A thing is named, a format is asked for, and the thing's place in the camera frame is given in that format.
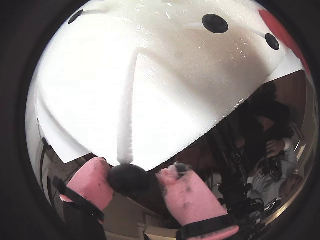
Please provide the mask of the pink padded gripper finger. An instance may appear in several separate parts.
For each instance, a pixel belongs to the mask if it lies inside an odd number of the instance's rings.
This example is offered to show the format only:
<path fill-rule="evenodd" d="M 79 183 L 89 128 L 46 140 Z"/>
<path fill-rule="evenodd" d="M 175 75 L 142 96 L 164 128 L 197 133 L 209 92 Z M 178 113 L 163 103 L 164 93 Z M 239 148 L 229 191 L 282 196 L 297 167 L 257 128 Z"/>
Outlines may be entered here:
<path fill-rule="evenodd" d="M 68 183 L 58 176 L 53 186 L 63 202 L 65 229 L 72 240 L 106 240 L 103 210 L 113 198 L 108 183 L 110 165 L 103 157 L 86 162 Z"/>
<path fill-rule="evenodd" d="M 224 240 L 240 230 L 189 165 L 174 163 L 160 170 L 156 178 L 168 211 L 181 225 L 177 240 Z"/>

